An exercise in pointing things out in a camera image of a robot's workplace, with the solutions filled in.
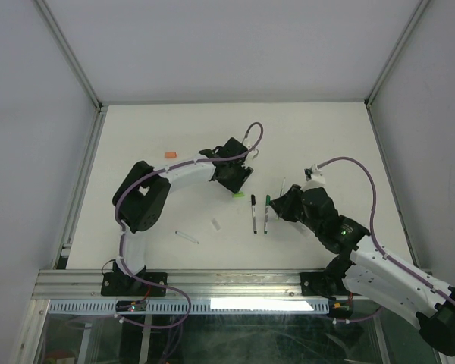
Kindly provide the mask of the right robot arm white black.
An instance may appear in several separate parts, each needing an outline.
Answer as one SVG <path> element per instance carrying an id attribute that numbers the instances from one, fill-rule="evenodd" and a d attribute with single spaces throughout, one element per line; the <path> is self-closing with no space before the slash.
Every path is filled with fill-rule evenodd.
<path id="1" fill-rule="evenodd" d="M 445 356 L 455 356 L 455 285 L 439 280 L 374 242 L 374 234 L 343 216 L 322 187 L 294 184 L 269 203 L 284 221 L 300 223 L 335 257 L 309 288 L 328 299 L 344 290 L 369 298 L 409 322 Z"/>

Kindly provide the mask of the white green end pen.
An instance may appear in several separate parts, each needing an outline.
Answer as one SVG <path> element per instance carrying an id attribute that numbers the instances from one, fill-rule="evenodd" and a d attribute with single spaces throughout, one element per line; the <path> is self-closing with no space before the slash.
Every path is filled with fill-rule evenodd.
<path id="1" fill-rule="evenodd" d="M 269 218 L 270 204 L 269 206 L 265 205 L 265 213 L 263 220 L 263 234 L 268 234 L 268 218 Z"/>

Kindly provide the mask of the white blue end pen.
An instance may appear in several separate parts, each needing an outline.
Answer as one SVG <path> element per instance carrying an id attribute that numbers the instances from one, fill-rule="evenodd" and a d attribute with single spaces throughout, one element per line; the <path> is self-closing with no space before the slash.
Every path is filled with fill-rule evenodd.
<path id="1" fill-rule="evenodd" d="M 198 241 L 196 238 L 191 237 L 190 235 L 185 234 L 185 233 L 182 232 L 182 231 L 175 231 L 175 234 L 176 234 L 177 236 L 179 236 L 179 237 L 185 239 L 185 240 L 188 240 L 188 241 L 192 242 L 192 243 L 199 244 L 199 241 Z"/>

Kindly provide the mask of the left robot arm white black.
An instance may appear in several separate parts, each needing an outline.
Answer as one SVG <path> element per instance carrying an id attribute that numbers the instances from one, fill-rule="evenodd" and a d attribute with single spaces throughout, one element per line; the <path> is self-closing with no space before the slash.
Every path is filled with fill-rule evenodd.
<path id="1" fill-rule="evenodd" d="M 257 153 L 257 146 L 246 147 L 231 137 L 223 146 L 203 149 L 189 160 L 163 168 L 145 161 L 137 162 L 112 198 L 115 220 L 121 238 L 116 266 L 121 273 L 117 285 L 127 294 L 143 288 L 146 267 L 145 244 L 134 235 L 152 228 L 160 219 L 170 193 L 194 184 L 214 181 L 232 193 L 238 193 L 253 169 L 244 165 L 247 156 Z"/>

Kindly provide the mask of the silver green tip pen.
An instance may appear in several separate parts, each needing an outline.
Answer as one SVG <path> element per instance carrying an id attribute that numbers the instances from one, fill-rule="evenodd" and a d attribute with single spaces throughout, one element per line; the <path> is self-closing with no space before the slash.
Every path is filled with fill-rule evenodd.
<path id="1" fill-rule="evenodd" d="M 281 187 L 280 187 L 280 191 L 279 191 L 279 194 L 278 194 L 278 198 L 282 197 L 284 195 L 284 188 L 285 188 L 285 183 L 286 183 L 286 177 L 283 178 L 282 182 L 281 182 Z M 280 215 L 277 213 L 277 221 L 280 220 Z"/>

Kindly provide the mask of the white black end pen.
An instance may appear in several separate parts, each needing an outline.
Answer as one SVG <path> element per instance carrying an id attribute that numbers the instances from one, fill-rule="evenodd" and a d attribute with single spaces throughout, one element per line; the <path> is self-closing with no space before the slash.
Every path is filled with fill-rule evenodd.
<path id="1" fill-rule="evenodd" d="M 251 208 L 251 219 L 252 219 L 252 227 L 253 227 L 253 233 L 257 234 L 258 229 L 257 229 L 257 224 L 256 224 L 256 206 L 251 205 L 250 201 L 250 208 Z"/>

